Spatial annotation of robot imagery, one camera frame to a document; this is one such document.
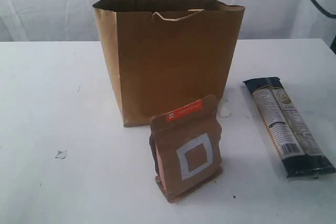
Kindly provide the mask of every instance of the product label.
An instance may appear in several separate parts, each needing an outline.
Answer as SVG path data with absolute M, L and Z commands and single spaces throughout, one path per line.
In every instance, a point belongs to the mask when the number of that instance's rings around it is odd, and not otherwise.
M 167 114 L 167 122 L 173 121 L 175 119 L 181 118 L 185 115 L 188 115 L 192 112 L 201 110 L 203 108 L 203 104 L 201 100 L 198 100 L 196 102 L 193 102 L 187 106 L 184 106 L 182 108 L 179 108 L 177 110 L 174 110 L 172 112 L 169 112 Z
M 289 127 L 273 93 L 269 89 L 260 89 L 253 93 L 253 98 L 281 158 L 304 155 L 305 153 Z
M 304 152 L 311 156 L 323 155 L 286 91 L 284 89 L 273 89 L 272 92 Z

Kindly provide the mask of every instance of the brown paper bag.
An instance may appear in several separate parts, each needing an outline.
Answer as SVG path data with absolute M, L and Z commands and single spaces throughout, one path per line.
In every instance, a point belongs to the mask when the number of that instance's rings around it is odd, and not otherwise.
M 223 95 L 244 7 L 217 0 L 100 0 L 99 37 L 124 126 Z
M 150 119 L 150 146 L 159 188 L 173 202 L 222 172 L 222 128 L 212 95 Z

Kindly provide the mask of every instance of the white table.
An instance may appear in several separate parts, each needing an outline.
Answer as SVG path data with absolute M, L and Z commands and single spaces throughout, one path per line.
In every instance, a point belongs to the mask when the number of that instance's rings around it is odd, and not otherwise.
M 0 43 L 0 223 L 334 223 L 336 174 L 286 179 L 241 83 L 268 76 L 336 165 L 336 56 L 320 39 L 240 40 L 218 119 L 225 172 L 169 204 L 149 127 L 122 127 L 99 42 Z

